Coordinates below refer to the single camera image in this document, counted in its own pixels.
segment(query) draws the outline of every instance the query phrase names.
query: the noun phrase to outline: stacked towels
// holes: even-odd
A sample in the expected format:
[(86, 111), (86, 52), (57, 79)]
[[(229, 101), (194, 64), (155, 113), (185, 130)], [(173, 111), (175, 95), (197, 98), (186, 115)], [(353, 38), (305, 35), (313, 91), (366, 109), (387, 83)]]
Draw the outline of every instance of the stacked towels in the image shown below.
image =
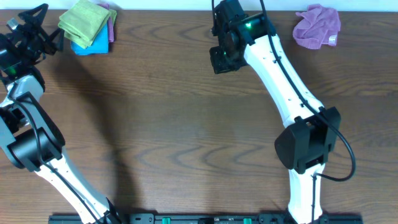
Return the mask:
[(113, 26), (117, 12), (109, 4), (96, 5), (79, 0), (60, 16), (59, 28), (71, 40), (71, 48), (77, 55), (106, 54), (109, 43), (114, 42)]

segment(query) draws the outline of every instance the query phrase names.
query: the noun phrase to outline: purple cloth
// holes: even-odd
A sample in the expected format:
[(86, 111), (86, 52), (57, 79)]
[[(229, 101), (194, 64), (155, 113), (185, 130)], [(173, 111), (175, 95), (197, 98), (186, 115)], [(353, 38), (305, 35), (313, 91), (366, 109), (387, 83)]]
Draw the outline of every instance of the purple cloth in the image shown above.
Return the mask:
[[(109, 10), (109, 4), (108, 3), (101, 3), (98, 4), (99, 6)], [(113, 22), (112, 22), (112, 17), (109, 17), (108, 19), (108, 40), (109, 43), (114, 42), (114, 35), (113, 35)]]
[(320, 49), (322, 44), (336, 46), (341, 23), (336, 9), (313, 4), (307, 12), (296, 12), (301, 20), (293, 30), (296, 42), (308, 49)]

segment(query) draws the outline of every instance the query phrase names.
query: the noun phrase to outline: blue towel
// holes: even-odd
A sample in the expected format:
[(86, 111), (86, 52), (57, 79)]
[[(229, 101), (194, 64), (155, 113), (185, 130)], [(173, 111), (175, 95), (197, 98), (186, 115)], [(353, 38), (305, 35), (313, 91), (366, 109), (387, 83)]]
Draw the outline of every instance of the blue towel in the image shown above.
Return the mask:
[(83, 49), (73, 41), (70, 47), (77, 55), (106, 54), (109, 52), (108, 26), (104, 26), (95, 38), (93, 45)]

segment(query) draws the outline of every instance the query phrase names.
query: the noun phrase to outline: clothing tag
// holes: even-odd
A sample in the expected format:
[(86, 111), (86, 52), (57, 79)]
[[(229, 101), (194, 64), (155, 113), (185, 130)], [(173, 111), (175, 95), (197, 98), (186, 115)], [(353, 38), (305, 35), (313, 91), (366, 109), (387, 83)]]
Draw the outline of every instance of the clothing tag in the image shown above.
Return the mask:
[(336, 44), (336, 38), (337, 38), (337, 35), (331, 35), (330, 37), (329, 37), (329, 44)]

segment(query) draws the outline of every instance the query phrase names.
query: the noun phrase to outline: brown wooden surface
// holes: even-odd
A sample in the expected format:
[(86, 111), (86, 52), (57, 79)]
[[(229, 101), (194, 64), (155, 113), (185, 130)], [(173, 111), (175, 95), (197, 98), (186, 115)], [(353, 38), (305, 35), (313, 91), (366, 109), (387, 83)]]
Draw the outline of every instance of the brown wooden surface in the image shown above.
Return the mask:
[[(0, 12), (0, 32), (17, 12)], [(48, 13), (47, 31), (62, 12)], [(352, 180), (322, 180), (322, 207), (397, 223), (398, 14), (341, 12), (338, 46), (321, 50), (294, 42), (294, 12), (269, 15), (304, 83), (339, 109), (356, 153)], [(41, 105), (70, 157), (124, 211), (258, 213), (289, 202), (274, 149), (279, 113), (252, 68), (214, 75), (210, 28), (209, 12), (119, 11), (110, 54), (77, 57), (66, 41), (64, 53), (38, 66)], [(349, 168), (339, 142), (325, 173), (342, 177)], [(0, 223), (46, 223), (52, 213), (75, 211), (0, 153)]]

